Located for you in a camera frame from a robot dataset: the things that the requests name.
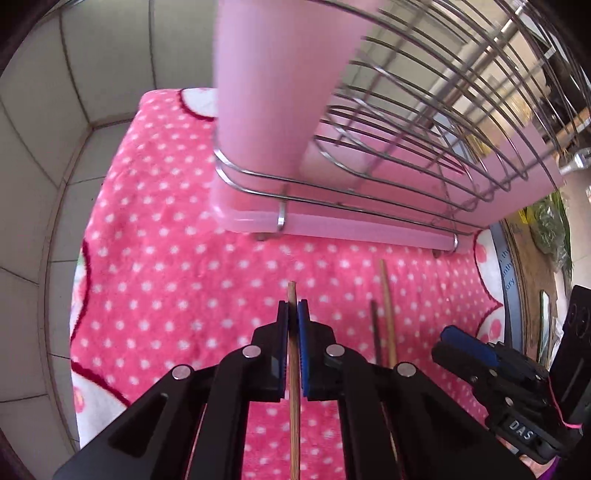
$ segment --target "metal screw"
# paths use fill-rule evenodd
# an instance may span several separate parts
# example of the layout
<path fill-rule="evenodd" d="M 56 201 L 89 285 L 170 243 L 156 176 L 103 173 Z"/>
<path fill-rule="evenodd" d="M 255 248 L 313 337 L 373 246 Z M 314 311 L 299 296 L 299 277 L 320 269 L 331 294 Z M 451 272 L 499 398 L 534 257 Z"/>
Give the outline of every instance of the metal screw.
<path fill-rule="evenodd" d="M 246 358 L 256 358 L 260 354 L 261 347 L 257 345 L 246 345 L 246 347 L 242 349 L 242 355 L 244 355 Z"/>
<path fill-rule="evenodd" d="M 417 373 L 417 367 L 406 362 L 398 365 L 396 370 L 398 371 L 398 375 L 401 375 L 402 377 L 412 377 L 415 373 Z"/>
<path fill-rule="evenodd" d="M 326 347 L 326 353 L 328 353 L 329 356 L 343 356 L 345 354 L 345 347 L 338 343 L 333 343 Z"/>
<path fill-rule="evenodd" d="M 175 380 L 184 380 L 191 375 L 191 368 L 187 365 L 177 365 L 173 368 L 173 378 Z"/>

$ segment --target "metal wire rack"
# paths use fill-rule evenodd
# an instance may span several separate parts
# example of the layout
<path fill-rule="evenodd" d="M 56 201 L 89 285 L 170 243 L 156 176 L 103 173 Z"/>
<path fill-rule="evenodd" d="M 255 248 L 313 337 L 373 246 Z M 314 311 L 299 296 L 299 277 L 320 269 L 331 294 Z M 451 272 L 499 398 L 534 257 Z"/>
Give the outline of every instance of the metal wire rack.
<path fill-rule="evenodd" d="M 558 188 L 548 165 L 589 146 L 581 132 L 590 83 L 527 2 L 387 0 L 368 12 L 307 1 L 372 24 L 310 141 L 316 164 L 284 177 L 241 168 L 215 148 L 226 184 L 282 202 L 278 230 L 289 221 L 285 203 L 301 202 L 447 232 L 456 247 L 458 236 L 488 227 L 467 213 L 531 180 L 535 168 Z M 247 177 L 270 187 L 238 180 Z"/>

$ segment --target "red border trim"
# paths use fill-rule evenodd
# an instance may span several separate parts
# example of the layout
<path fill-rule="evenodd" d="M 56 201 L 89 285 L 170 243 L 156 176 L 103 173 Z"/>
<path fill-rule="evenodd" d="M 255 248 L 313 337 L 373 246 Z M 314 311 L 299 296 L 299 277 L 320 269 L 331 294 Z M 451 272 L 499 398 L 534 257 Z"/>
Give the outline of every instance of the red border trim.
<path fill-rule="evenodd" d="M 186 89 L 182 88 L 178 91 L 178 102 L 181 104 L 181 109 L 183 110 L 183 112 L 197 118 L 198 120 L 204 120 L 206 122 L 214 122 L 215 120 L 217 120 L 217 117 L 215 117 L 215 116 L 199 115 L 197 112 L 193 112 L 184 101 L 184 98 L 183 98 L 183 91 L 184 90 L 186 90 Z"/>
<path fill-rule="evenodd" d="M 77 373 L 81 377 L 84 377 L 88 381 L 93 382 L 95 385 L 98 385 L 103 390 L 106 390 L 107 392 L 109 392 L 111 395 L 113 395 L 117 400 L 119 400 L 126 407 L 129 407 L 131 405 L 131 402 L 129 400 L 127 400 L 127 398 L 125 398 L 121 394 L 120 391 L 111 387 L 105 381 L 105 379 L 103 377 L 101 377 L 99 374 L 93 372 L 92 370 L 90 370 L 88 368 L 83 367 L 78 362 L 74 362 L 74 361 L 72 361 L 72 371 Z"/>
<path fill-rule="evenodd" d="M 484 280 L 482 279 L 482 275 L 480 274 L 480 268 L 478 268 L 478 262 L 476 260 L 476 243 L 478 240 L 478 235 L 480 235 L 484 230 L 480 230 L 478 233 L 476 233 L 476 235 L 474 235 L 474 240 L 472 242 L 472 255 L 474 257 L 474 265 L 476 266 L 476 271 L 478 272 L 478 278 L 480 279 L 480 284 L 482 285 L 482 288 L 484 289 L 484 291 L 486 292 L 486 295 L 488 295 L 488 298 L 491 299 L 493 302 L 496 303 L 496 308 L 498 307 L 502 307 L 503 304 L 498 301 L 496 298 L 494 298 L 491 293 L 488 291 L 488 288 L 486 288 L 486 285 L 484 285 Z"/>
<path fill-rule="evenodd" d="M 76 338 L 76 334 L 78 333 L 78 328 L 80 327 L 82 319 L 86 315 L 88 310 L 88 302 L 90 300 L 90 274 L 92 270 L 90 269 L 90 254 L 88 251 L 88 244 L 84 239 L 82 239 L 82 258 L 84 258 L 84 264 L 86 266 L 86 291 L 84 292 L 84 298 L 82 299 L 82 308 L 80 309 L 80 313 L 78 314 L 78 318 L 74 324 L 74 329 L 72 330 L 72 336 L 70 337 L 70 347 L 74 342 L 74 338 Z"/>
<path fill-rule="evenodd" d="M 484 280 L 482 279 L 482 275 L 480 274 L 480 268 L 478 268 L 478 262 L 476 260 L 476 244 L 478 243 L 478 236 L 483 231 L 484 230 L 480 230 L 474 235 L 474 240 L 473 240 L 473 244 L 472 244 L 472 255 L 474 256 L 474 264 L 476 265 L 476 271 L 478 272 L 478 278 L 480 279 L 480 284 L 482 285 L 482 289 L 485 291 L 488 298 L 496 304 L 496 306 L 488 309 L 485 312 L 485 314 L 482 316 L 482 318 L 480 319 L 480 322 L 478 322 L 478 327 L 476 328 L 475 336 L 478 336 L 478 332 L 480 331 L 480 329 L 481 329 L 482 325 L 484 324 L 485 320 L 487 319 L 487 317 L 489 315 L 491 315 L 493 312 L 497 311 L 499 308 L 504 307 L 504 305 L 500 301 L 498 301 L 496 298 L 494 298 L 491 295 L 491 292 L 488 291 L 488 288 L 486 288 L 486 285 L 484 285 Z"/>

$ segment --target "wooden chopstick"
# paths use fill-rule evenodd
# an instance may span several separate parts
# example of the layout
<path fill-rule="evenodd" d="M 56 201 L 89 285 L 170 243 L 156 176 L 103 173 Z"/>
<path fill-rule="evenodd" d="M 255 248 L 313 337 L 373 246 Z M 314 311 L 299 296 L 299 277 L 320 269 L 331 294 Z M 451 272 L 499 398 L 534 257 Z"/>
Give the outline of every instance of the wooden chopstick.
<path fill-rule="evenodd" d="M 394 311 L 392 310 L 392 296 L 388 281 L 388 270 L 384 259 L 379 261 L 382 295 L 384 297 L 384 313 L 386 315 L 386 329 L 388 331 L 388 366 L 394 368 L 398 363 L 396 355 L 396 334 L 394 331 Z"/>
<path fill-rule="evenodd" d="M 287 352 L 290 360 L 290 446 L 291 446 L 291 480 L 300 480 L 300 352 L 297 327 L 297 295 L 296 282 L 287 285 L 287 301 L 289 302 L 289 323 Z"/>

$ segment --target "pink polka dot mat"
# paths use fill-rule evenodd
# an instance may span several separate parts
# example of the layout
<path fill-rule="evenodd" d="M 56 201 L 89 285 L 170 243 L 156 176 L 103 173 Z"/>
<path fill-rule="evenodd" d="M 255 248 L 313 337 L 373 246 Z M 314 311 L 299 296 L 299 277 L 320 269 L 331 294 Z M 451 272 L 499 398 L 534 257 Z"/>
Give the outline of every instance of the pink polka dot mat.
<path fill-rule="evenodd" d="M 275 320 L 289 280 L 313 320 L 375 361 L 369 301 L 381 303 L 381 258 L 400 361 L 416 364 L 481 419 L 468 385 L 430 355 L 445 326 L 475 335 L 500 305 L 483 287 L 480 249 L 435 259 L 419 248 L 289 235 L 257 242 L 223 231 L 208 210 L 214 128 L 183 106 L 178 90 L 146 93 L 105 179 L 73 294 L 82 445 L 173 366 L 208 367 L 249 343 L 257 326 Z M 301 410 L 302 478 L 344 478 L 336 403 L 303 401 Z M 287 400 L 251 405 L 244 478 L 288 478 L 288 422 Z"/>

